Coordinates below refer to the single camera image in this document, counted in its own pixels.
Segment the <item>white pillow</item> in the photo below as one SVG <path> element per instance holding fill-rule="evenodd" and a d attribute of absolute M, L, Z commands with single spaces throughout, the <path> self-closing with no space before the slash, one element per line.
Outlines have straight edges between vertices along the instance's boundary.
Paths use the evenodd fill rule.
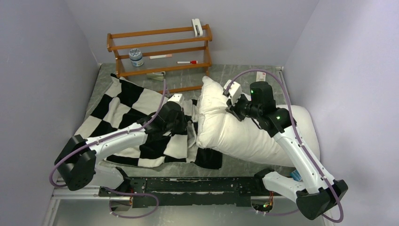
<path fill-rule="evenodd" d="M 222 86 L 211 78 L 202 79 L 197 102 L 196 145 L 210 148 L 241 160 L 293 167 L 286 152 L 250 118 L 239 121 L 226 111 L 227 97 Z"/>

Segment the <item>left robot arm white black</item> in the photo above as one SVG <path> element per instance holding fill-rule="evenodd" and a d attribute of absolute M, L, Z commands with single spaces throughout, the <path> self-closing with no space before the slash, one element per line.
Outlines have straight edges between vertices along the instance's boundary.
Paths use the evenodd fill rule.
<path fill-rule="evenodd" d="M 181 104 L 166 102 L 154 115 L 140 119 L 112 133 L 83 138 L 71 137 L 55 160 L 55 169 L 70 191 L 87 185 L 119 189 L 130 183 L 121 168 L 108 168 L 99 163 L 130 147 L 158 141 L 163 135 L 183 132 L 187 127 Z"/>

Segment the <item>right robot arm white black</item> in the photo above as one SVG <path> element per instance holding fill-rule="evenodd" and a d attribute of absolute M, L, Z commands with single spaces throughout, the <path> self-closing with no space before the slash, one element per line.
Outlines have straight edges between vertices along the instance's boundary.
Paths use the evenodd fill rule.
<path fill-rule="evenodd" d="M 336 180 L 311 152 L 292 116 L 291 107 L 276 106 L 272 87 L 265 81 L 252 83 L 250 100 L 235 81 L 227 81 L 223 89 L 228 98 L 226 110 L 239 121 L 245 118 L 258 121 L 260 128 L 282 147 L 302 178 L 296 181 L 264 169 L 255 175 L 261 188 L 293 201 L 309 220 L 324 216 L 335 206 L 340 208 L 340 201 L 348 190 L 346 182 Z"/>

